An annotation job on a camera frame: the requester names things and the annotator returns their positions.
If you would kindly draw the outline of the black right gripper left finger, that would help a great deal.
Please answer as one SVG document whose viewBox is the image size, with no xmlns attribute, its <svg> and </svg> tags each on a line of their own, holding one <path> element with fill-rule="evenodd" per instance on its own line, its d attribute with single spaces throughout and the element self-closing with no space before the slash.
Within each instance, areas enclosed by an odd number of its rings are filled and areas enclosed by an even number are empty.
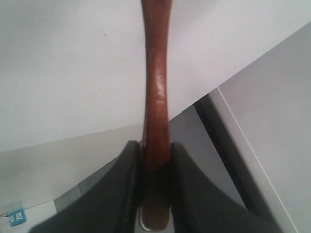
<svg viewBox="0 0 311 233">
<path fill-rule="evenodd" d="M 133 233 L 138 205 L 140 145 L 129 141 L 109 171 L 33 233 Z"/>
</svg>

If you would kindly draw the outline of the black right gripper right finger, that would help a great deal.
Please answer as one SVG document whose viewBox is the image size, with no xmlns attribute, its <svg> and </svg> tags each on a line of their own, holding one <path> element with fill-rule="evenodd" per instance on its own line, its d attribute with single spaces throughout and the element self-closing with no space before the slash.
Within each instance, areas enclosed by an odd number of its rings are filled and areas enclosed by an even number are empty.
<svg viewBox="0 0 311 233">
<path fill-rule="evenodd" d="M 279 233 L 222 192 L 180 143 L 172 143 L 172 215 L 176 233 Z"/>
</svg>

